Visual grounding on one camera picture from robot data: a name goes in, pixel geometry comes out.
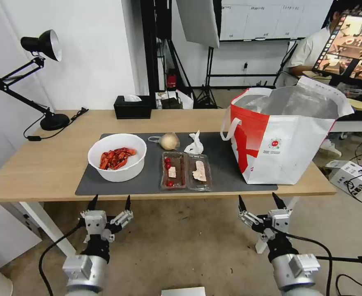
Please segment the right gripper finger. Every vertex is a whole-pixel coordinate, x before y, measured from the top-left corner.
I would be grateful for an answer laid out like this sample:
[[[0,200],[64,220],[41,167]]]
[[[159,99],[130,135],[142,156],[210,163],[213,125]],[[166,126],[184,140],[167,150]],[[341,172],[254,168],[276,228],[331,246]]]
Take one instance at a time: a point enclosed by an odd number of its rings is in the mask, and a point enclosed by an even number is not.
[[[258,225],[260,225],[261,220],[254,214],[247,211],[245,203],[244,203],[241,195],[238,196],[238,201],[239,201],[239,205],[238,205],[239,218],[241,219],[241,221],[252,229],[254,227],[256,228]]]
[[[272,210],[272,216],[291,216],[292,209],[288,208],[285,202],[274,192],[272,197],[277,206],[277,209]]]

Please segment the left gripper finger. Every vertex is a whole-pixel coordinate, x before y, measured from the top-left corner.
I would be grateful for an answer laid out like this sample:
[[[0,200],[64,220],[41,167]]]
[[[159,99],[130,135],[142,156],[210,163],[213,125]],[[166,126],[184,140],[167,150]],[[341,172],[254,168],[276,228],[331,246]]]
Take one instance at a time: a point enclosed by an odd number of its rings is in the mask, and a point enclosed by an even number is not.
[[[123,229],[134,218],[131,210],[131,196],[126,199],[125,209],[110,221],[110,229]]]
[[[96,204],[97,204],[97,201],[98,201],[98,197],[99,197],[99,195],[96,194],[95,197],[88,203],[88,206],[87,206],[86,210],[81,211],[80,215],[81,215],[82,218],[85,218],[85,216],[87,214],[89,214],[90,212],[95,210]]]

